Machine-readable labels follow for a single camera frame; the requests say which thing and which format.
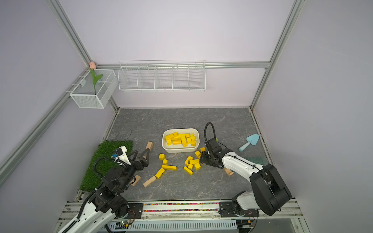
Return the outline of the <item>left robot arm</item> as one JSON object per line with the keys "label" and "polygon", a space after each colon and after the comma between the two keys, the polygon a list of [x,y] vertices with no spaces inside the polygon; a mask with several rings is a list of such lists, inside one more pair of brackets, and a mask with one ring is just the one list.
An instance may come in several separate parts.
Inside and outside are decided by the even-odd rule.
{"label": "left robot arm", "polygon": [[[114,150],[110,158],[98,158],[92,169],[101,182],[83,201],[78,214],[59,232],[96,233],[102,227],[109,231],[108,224],[115,218],[124,219],[127,227],[132,225],[136,212],[122,193],[137,181],[136,172],[149,165],[150,151],[150,148],[146,148],[141,153],[135,150],[127,155],[127,148],[122,146]],[[96,169],[102,160],[116,163],[118,167],[103,175]]]}

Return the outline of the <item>long yellow block diagonal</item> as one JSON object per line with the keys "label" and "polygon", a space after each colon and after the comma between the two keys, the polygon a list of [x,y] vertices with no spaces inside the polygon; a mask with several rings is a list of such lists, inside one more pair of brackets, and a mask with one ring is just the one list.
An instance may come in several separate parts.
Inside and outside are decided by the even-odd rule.
{"label": "long yellow block diagonal", "polygon": [[177,137],[178,136],[178,132],[174,132],[174,133],[172,133],[172,134],[169,134],[169,135],[166,135],[165,136],[165,139],[166,140],[172,140],[174,137]]}

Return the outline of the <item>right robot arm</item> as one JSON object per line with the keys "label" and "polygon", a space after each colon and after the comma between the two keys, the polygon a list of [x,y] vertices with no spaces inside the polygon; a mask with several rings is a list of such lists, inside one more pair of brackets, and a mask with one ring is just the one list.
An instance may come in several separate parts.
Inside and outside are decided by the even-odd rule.
{"label": "right robot arm", "polygon": [[258,208],[272,216],[292,199],[290,190],[273,165],[256,164],[244,159],[215,138],[206,141],[205,145],[207,151],[201,155],[203,164],[231,170],[251,185],[251,191],[243,191],[232,199],[231,213],[243,215],[250,209]]}

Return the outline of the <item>yellow cylinder block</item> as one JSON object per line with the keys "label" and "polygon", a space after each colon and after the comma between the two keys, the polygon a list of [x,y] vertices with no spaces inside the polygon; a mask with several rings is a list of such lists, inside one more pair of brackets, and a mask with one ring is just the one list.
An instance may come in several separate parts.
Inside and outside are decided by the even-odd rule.
{"label": "yellow cylinder block", "polygon": [[182,144],[182,141],[181,140],[173,140],[172,144],[173,145],[180,145],[180,144]]}

